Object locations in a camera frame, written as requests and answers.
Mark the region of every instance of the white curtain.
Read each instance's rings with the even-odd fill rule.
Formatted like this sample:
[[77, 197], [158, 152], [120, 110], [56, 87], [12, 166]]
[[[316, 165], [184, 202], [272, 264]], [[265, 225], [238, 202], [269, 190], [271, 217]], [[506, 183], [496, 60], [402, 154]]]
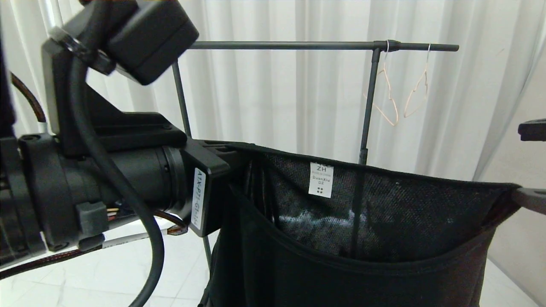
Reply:
[[[459, 44], [431, 52], [428, 100], [403, 118], [426, 51], [387, 58], [400, 122], [374, 109], [368, 164], [472, 180], [502, 136], [544, 45], [544, 0], [331, 1], [183, 0], [200, 40], [372, 41]], [[0, 1], [8, 68], [46, 108], [40, 45], [48, 30], [81, 9], [76, 0]], [[380, 69], [383, 66], [384, 54]], [[179, 59], [195, 138], [246, 141], [356, 162], [369, 82], [370, 51], [201, 51]], [[88, 77], [124, 111], [158, 111], [182, 126], [173, 73], [140, 86], [114, 73]], [[15, 93], [18, 133], [37, 130]], [[421, 84], [409, 106], [424, 97]], [[375, 103], [393, 119], [383, 76]]]

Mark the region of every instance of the black garment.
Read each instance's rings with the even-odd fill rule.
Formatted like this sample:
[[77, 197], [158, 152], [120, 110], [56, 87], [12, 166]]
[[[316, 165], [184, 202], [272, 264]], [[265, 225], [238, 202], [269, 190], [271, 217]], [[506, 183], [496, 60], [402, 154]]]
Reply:
[[[214, 307], [479, 305], [512, 184], [462, 182], [249, 144], [213, 253]], [[334, 167], [331, 198], [310, 162]]]

